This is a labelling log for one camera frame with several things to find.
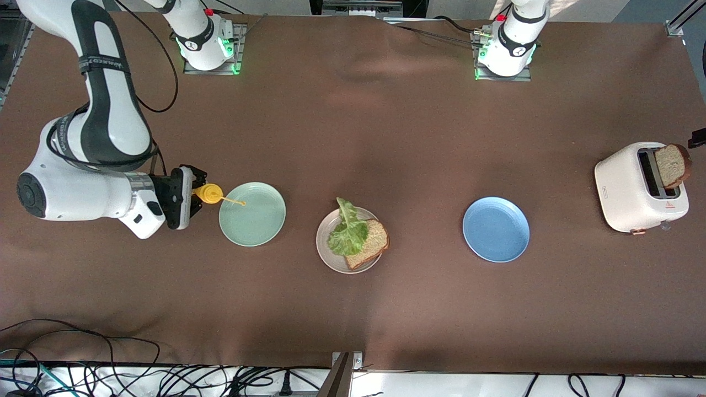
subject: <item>green lettuce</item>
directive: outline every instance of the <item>green lettuce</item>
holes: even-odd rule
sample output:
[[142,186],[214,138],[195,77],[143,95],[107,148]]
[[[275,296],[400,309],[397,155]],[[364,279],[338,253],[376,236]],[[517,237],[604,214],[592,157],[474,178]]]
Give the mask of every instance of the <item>green lettuce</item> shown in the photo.
[[358,254],[368,239],[368,223],[358,219],[358,211],[349,201],[340,197],[336,201],[341,223],[328,236],[328,247],[337,255]]

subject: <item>brown table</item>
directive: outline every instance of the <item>brown table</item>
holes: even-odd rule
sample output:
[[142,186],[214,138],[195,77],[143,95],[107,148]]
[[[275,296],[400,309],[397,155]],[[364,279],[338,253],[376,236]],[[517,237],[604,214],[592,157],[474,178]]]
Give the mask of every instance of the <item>brown table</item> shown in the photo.
[[[163,105],[163,54],[114,17],[138,94]],[[159,15],[144,18],[166,39]],[[706,125],[685,47],[660,25],[549,23],[541,39],[532,82],[499,83],[474,80],[468,48],[372,18],[267,17],[240,76],[180,76],[174,108],[145,113],[167,166],[196,165],[226,190],[267,182],[287,202],[281,233],[243,248],[220,232],[217,206],[146,241],[117,220],[22,209],[16,176],[41,128],[87,98],[68,43],[37,31],[0,114],[2,324],[45,316],[141,336],[163,344],[163,362],[325,365],[363,350],[374,369],[706,373],[706,152],[693,152],[691,208],[669,232],[612,231],[592,177],[629,143],[685,143]],[[490,195],[529,218],[512,263],[482,261],[462,237],[466,207]],[[336,196],[391,234],[360,275],[316,253]],[[33,350],[107,359],[90,337]],[[151,357],[124,343],[116,359]]]

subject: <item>white toaster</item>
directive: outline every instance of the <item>white toaster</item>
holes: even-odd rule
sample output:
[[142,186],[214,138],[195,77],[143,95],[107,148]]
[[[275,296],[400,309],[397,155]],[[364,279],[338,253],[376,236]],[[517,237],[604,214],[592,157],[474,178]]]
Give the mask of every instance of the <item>white toaster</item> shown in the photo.
[[684,183],[675,189],[662,184],[654,159],[661,147],[658,142],[633,143],[596,165],[603,216],[613,229],[634,235],[659,225],[667,229],[689,211]]

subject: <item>cable connector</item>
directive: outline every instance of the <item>cable connector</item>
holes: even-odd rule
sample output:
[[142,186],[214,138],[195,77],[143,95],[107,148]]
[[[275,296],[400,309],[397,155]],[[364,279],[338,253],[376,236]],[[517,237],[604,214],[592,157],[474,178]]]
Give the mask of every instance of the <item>cable connector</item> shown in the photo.
[[287,370],[285,372],[285,378],[282,381],[282,390],[280,390],[280,396],[291,396],[292,395],[292,387],[289,385],[289,374],[290,374],[290,371]]

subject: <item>bread slice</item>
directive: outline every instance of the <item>bread slice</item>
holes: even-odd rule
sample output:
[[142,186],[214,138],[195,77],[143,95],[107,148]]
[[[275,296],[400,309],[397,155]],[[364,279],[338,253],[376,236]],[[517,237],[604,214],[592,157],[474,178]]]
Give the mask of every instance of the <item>bread slice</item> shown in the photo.
[[691,174],[691,158],[682,145],[664,146],[654,152],[654,159],[665,189],[674,189]]
[[380,221],[368,219],[366,223],[368,223],[368,239],[365,240],[363,249],[358,254],[345,257],[351,270],[382,254],[390,246],[390,236]]

